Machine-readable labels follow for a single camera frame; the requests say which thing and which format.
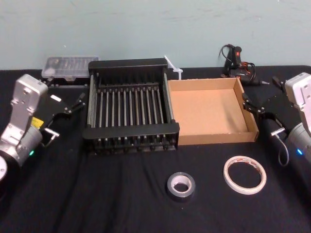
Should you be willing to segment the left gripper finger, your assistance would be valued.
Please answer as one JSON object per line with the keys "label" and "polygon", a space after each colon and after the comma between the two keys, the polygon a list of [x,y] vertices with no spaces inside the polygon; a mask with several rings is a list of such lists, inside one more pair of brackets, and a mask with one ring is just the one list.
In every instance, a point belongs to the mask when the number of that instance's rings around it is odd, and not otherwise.
{"label": "left gripper finger", "polygon": [[41,78],[40,81],[48,88],[54,85],[54,77]]}
{"label": "left gripper finger", "polygon": [[81,110],[82,108],[84,108],[85,96],[86,96],[86,94],[82,93],[73,105],[65,108],[64,113],[70,115],[70,114],[73,114],[74,112],[77,112],[77,111]]}

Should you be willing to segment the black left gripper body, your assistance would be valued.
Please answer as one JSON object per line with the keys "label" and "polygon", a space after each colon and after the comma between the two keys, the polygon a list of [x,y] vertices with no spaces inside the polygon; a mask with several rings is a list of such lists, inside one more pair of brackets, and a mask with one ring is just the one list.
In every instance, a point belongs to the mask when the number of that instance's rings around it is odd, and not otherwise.
{"label": "black left gripper body", "polygon": [[48,94],[39,104],[32,117],[32,126],[40,131],[61,118],[70,118],[71,107],[60,97]]}

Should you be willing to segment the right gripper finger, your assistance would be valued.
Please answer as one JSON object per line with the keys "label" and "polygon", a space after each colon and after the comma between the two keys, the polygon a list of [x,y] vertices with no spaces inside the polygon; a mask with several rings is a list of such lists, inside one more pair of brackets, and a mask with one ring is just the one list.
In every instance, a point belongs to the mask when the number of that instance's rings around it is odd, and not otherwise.
{"label": "right gripper finger", "polygon": [[273,84],[280,89],[282,92],[286,92],[285,90],[285,82],[280,80],[277,76],[272,77]]}
{"label": "right gripper finger", "polygon": [[242,93],[242,105],[244,110],[253,114],[254,117],[263,117],[264,116],[264,109],[257,107],[249,98],[246,93]]}

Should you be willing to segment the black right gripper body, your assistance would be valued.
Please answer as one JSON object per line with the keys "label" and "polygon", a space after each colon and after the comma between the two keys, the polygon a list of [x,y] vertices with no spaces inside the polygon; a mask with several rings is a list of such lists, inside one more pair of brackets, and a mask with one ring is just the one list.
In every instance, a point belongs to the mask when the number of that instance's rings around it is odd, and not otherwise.
{"label": "black right gripper body", "polygon": [[274,120],[285,129],[287,135],[302,122],[298,110],[292,106],[285,94],[270,97],[263,103],[263,108],[263,118]]}

